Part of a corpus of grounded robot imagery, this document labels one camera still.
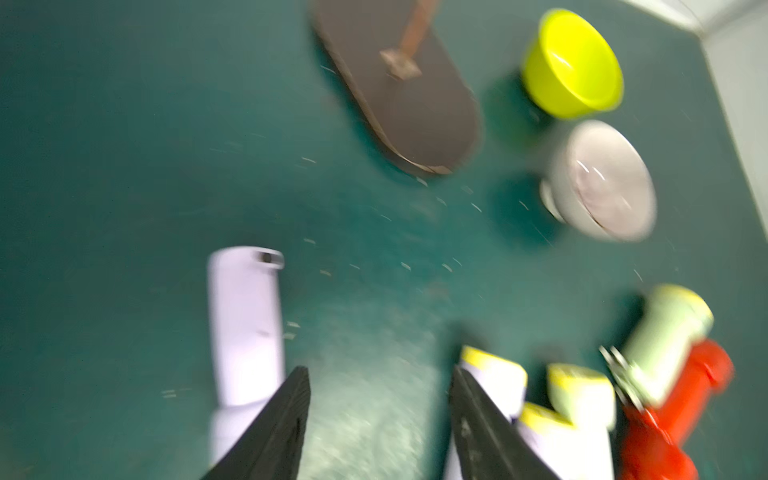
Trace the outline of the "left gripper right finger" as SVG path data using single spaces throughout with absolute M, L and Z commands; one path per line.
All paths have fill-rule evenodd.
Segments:
M 464 479 L 557 480 L 467 370 L 449 389 L 451 426 Z

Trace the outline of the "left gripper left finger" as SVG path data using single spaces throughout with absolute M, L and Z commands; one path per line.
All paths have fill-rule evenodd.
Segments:
M 218 410 L 205 479 L 298 477 L 311 401 L 309 370 L 294 368 L 265 400 Z

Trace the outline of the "purple flashlight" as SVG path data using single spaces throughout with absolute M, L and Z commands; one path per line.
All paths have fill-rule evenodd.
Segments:
M 522 411 L 528 376 L 517 363 L 464 345 L 459 366 L 469 371 L 494 404 L 514 424 Z
M 214 252 L 208 261 L 212 363 L 218 405 L 211 463 L 236 444 L 285 380 L 278 273 L 283 254 L 253 246 Z
M 606 428 L 574 425 L 530 402 L 524 403 L 516 424 L 526 444 L 559 479 L 615 479 Z

